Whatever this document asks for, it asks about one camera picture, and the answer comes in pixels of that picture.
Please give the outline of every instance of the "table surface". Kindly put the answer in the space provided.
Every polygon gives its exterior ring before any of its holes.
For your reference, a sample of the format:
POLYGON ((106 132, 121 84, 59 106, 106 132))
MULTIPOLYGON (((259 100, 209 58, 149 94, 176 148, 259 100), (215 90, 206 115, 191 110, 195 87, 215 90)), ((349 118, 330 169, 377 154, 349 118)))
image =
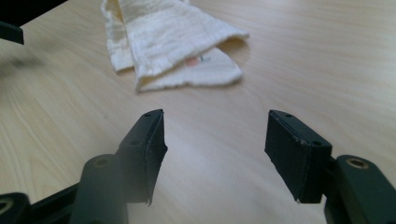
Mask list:
POLYGON ((264 153, 270 109, 374 162, 396 186, 396 2, 192 0, 250 32, 219 48, 244 72, 233 85, 136 94, 116 74, 100 1, 71 0, 0 41, 0 193, 32 203, 79 181, 114 153, 138 118, 164 110, 169 147, 153 204, 134 223, 325 223, 297 204, 264 153))

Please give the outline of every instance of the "light wood grain surface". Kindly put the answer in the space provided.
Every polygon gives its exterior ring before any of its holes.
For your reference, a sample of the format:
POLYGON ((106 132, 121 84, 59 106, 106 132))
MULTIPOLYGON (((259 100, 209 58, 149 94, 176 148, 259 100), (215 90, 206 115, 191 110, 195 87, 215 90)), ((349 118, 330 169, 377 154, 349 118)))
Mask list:
POLYGON ((25 46, 0 40, 0 194, 34 203, 77 183, 88 159, 114 153, 157 108, 169 151, 152 206, 129 205, 134 223, 325 223, 323 203, 297 204, 263 151, 270 109, 396 186, 396 2, 191 3, 250 32, 219 46, 242 81, 136 94, 134 71, 111 67, 99 0, 22 26, 25 46))

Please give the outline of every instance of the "white towel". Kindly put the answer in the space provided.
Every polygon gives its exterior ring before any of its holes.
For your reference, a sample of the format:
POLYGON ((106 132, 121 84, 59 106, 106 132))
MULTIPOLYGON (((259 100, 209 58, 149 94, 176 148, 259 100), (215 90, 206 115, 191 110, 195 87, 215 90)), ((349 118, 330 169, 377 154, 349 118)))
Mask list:
POLYGON ((224 85, 242 76, 215 46, 248 33, 179 0, 104 0, 107 47, 116 71, 134 66, 137 91, 224 85))

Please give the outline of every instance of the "wooden table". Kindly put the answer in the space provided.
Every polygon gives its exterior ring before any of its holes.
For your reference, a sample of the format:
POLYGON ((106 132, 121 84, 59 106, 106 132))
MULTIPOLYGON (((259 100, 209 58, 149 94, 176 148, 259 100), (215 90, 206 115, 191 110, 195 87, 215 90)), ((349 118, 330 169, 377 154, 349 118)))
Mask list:
POLYGON ((79 181, 90 158, 114 153, 145 112, 165 112, 151 207, 134 223, 325 223, 297 204, 264 153, 268 111, 287 111, 333 145, 366 158, 396 186, 396 3, 192 0, 250 32, 219 46, 244 71, 219 88, 136 94, 115 74, 100 1, 71 0, 0 41, 0 193, 37 202, 79 181))

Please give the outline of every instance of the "folded cloth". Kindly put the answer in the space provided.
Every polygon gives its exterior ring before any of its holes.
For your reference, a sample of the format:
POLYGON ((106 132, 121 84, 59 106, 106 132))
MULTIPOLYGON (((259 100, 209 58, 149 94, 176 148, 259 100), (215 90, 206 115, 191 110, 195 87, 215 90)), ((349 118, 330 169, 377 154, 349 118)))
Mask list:
POLYGON ((179 0, 104 0, 107 48, 116 71, 134 66, 136 90, 228 84, 242 72, 214 47, 248 33, 179 0))

